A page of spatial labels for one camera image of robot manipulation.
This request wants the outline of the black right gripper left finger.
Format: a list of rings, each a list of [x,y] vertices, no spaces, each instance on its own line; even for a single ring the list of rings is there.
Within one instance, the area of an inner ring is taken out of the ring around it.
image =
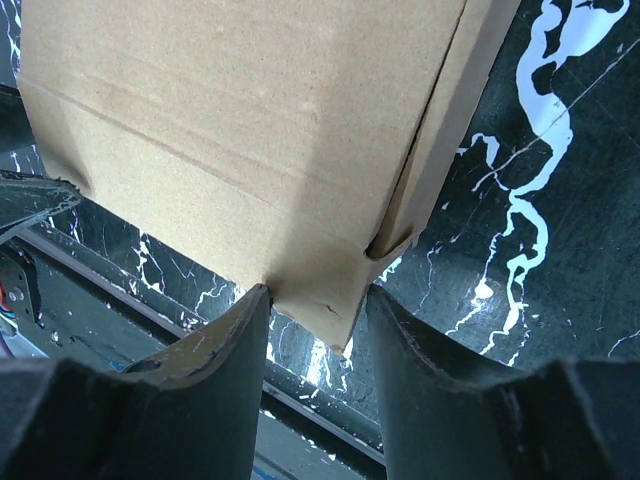
[[[256,285],[120,373],[68,358],[3,360],[2,477],[249,478],[271,306]]]

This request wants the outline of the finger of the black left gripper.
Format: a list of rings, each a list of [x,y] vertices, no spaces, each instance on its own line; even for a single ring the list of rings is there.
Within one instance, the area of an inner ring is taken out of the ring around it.
[[[1,171],[1,239],[9,240],[83,199],[70,182],[28,173]]]

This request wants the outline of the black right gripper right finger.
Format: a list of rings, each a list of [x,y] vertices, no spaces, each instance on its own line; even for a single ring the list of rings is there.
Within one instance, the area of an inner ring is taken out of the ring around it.
[[[380,286],[366,316],[391,479],[635,479],[639,364],[561,358],[524,372],[411,315]]]

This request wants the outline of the brown cardboard box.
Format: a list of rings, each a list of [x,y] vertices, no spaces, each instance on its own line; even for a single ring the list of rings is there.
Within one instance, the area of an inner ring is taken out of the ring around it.
[[[343,350],[425,229],[515,1],[25,1],[49,174]]]

